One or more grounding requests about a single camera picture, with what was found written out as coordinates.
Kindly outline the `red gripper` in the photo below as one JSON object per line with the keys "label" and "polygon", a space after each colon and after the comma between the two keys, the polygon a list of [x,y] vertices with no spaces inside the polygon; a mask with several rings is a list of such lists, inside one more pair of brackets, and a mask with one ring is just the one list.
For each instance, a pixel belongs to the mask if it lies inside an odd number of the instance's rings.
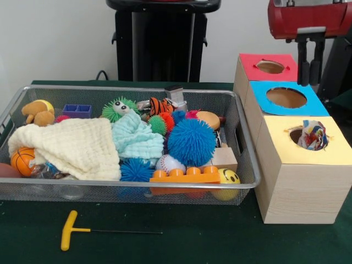
{"label": "red gripper", "polygon": [[[351,1],[269,1],[268,24],[275,39],[323,33],[326,38],[346,35],[351,27]],[[307,61],[307,41],[298,42],[298,79],[301,86],[321,81],[325,40],[315,41],[314,58]]]}

